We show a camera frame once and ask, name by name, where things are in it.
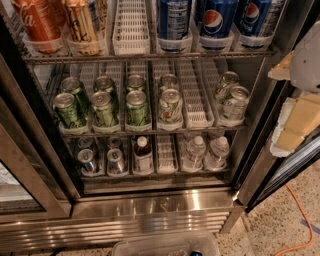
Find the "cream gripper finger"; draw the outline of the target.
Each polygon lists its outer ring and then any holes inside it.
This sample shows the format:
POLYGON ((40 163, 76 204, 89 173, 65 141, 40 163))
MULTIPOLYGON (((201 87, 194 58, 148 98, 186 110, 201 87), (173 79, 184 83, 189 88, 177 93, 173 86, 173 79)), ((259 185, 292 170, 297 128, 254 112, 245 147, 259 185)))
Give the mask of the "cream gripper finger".
POLYGON ((287 157, 319 125, 319 94, 309 93, 297 99, 287 98, 272 135, 271 154, 275 157, 287 157))
POLYGON ((293 51, 288 53, 275 67, 268 72, 268 77, 277 81, 290 79, 290 66, 293 51))

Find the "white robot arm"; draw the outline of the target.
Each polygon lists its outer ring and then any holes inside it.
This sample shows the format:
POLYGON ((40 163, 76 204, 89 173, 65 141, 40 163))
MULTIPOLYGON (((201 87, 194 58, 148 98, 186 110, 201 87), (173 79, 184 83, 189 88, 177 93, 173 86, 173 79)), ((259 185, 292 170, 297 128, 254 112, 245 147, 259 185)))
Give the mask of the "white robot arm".
POLYGON ((272 134, 271 154, 287 157, 320 125, 320 21, 269 71, 268 77, 287 80, 302 91, 297 99, 285 100, 272 134))

